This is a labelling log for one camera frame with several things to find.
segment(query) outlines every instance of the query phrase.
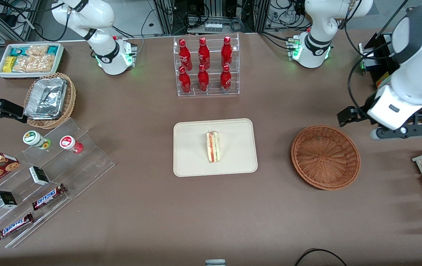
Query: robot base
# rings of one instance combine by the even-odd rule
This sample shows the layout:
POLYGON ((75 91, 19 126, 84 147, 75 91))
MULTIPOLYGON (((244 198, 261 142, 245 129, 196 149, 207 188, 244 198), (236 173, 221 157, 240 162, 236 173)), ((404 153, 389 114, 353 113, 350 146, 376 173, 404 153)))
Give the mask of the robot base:
POLYGON ((119 44, 120 51, 111 63, 105 64, 97 58, 99 66, 109 75, 118 75, 126 71, 128 68, 135 67, 137 58, 137 46, 123 40, 116 40, 119 44))
POLYGON ((303 32, 300 35, 295 35, 293 39, 287 41, 287 48, 294 49, 292 51, 288 51, 288 58, 290 61, 294 60, 304 67, 317 68, 328 58, 331 47, 328 48, 326 55, 315 56, 304 43, 304 38, 307 35, 307 32, 303 32))

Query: bottle cap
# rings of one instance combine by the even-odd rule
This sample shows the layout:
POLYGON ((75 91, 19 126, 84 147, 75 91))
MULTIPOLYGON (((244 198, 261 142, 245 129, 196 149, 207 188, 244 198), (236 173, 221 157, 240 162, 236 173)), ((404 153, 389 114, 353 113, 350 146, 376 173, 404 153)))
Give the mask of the bottle cap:
POLYGON ((25 135, 23 135, 23 142, 28 145, 34 145, 38 144, 40 138, 41 136, 40 134, 38 134, 38 132, 36 132, 35 130, 30 130, 25 133, 25 135))
POLYGON ((72 136, 64 136, 60 140, 60 146, 65 150, 69 150, 76 144, 76 140, 72 136))

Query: clear acrylic shelf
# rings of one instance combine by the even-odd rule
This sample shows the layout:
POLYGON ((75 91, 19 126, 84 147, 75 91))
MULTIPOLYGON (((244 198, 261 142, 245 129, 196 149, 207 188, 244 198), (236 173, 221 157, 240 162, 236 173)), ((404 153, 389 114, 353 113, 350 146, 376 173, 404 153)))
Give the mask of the clear acrylic shelf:
POLYGON ((12 192, 18 206, 11 210, 0 208, 0 230, 22 219, 29 212, 32 213, 35 222, 9 234, 0 241, 0 245, 14 248, 20 244, 23 239, 114 166, 106 153, 98 148, 86 133, 87 130, 83 126, 70 118, 45 135, 52 142, 47 150, 29 147, 17 155, 21 165, 16 172, 0 180, 0 190, 12 192), (83 151, 75 154, 59 147, 59 140, 65 135, 71 135, 81 142, 84 145, 83 151), (32 165, 45 170, 50 179, 48 185, 41 186, 33 182, 28 170, 32 165), (47 205, 33 211, 32 202, 37 201, 61 183, 67 190, 47 205))
POLYGON ((173 40, 173 57, 175 63, 175 76, 176 76, 176 87, 178 96, 226 96, 226 95, 238 95, 240 93, 240 62, 239 62, 239 35, 238 34, 227 34, 227 35, 206 35, 206 43, 209 47, 211 57, 211 68, 207 70, 209 74, 209 90, 208 92, 202 92, 199 89, 198 73, 199 73, 199 37, 193 35, 186 35, 182 37, 175 37, 173 40), (231 78, 231 89, 228 93, 221 92, 221 49, 224 44, 224 37, 231 37, 232 46, 232 63, 230 65, 231 78), (181 66, 180 62, 180 46, 178 41, 180 39, 186 40, 186 46, 191 52, 191 62, 193 69, 188 71, 189 77, 191 78, 191 93, 184 94, 180 80, 178 79, 179 71, 178 68, 181 66))

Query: coca-cola bottle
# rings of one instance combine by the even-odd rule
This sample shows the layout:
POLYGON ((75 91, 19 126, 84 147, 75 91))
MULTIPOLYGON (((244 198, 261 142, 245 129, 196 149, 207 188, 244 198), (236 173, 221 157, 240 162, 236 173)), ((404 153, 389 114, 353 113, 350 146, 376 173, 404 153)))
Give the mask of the coca-cola bottle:
POLYGON ((228 93, 231 90, 231 74, 229 72, 229 65, 222 68, 221 73, 221 92, 228 93))
POLYGON ((199 65, 198 81, 199 89, 203 92, 207 92, 209 89, 209 74, 207 73, 204 64, 199 65))
POLYGON ((232 47, 231 47, 231 37, 224 37, 224 45, 221 50, 221 65, 224 67, 226 64, 231 65, 232 63, 232 47))
POLYGON ((186 67, 187 71, 191 71, 193 69, 193 64, 191 63, 191 53, 189 49, 186 47, 186 41, 184 39, 179 40, 180 44, 180 61, 184 67, 186 67))
POLYGON ((179 69, 180 75, 178 79, 180 80, 181 88, 184 94, 191 93, 191 79, 189 79, 189 75, 186 73, 186 69, 184 66, 180 66, 179 69))
POLYGON ((198 55, 199 55, 199 63, 204 64, 204 67, 206 69, 209 69, 211 67, 211 58, 209 55, 209 48, 207 47, 205 37, 201 37, 199 39, 198 55))

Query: beige tray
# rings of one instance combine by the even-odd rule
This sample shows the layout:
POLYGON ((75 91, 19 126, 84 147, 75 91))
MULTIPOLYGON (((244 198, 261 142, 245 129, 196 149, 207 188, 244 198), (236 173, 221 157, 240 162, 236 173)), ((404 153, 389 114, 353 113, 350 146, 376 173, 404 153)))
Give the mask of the beige tray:
MULTIPOLYGON (((76 88, 74 87, 74 84, 72 83, 71 79, 69 79, 68 76, 62 73, 47 75, 45 77, 41 77, 40 79, 52 79, 52 78, 63 78, 68 81, 67 92, 66 92, 66 95, 64 96, 62 115, 57 120, 33 120, 29 118, 27 120, 27 123, 30 126, 35 126, 35 127, 39 127, 43 129, 51 129, 51 128, 60 126, 62 123, 64 123, 64 121, 66 121, 71 116, 72 110, 74 109, 74 101, 76 101, 76 88)), ((28 99, 30 99, 30 94, 32 92, 34 84, 35 83, 33 83, 30 86, 30 89, 27 92, 25 101, 23 101, 23 108, 26 108, 27 106, 28 99)))
POLYGON ((177 123, 173 130, 173 172, 178 177, 252 173, 257 170, 252 121, 243 119, 177 123), (206 133, 219 132, 221 161, 209 163, 206 133))

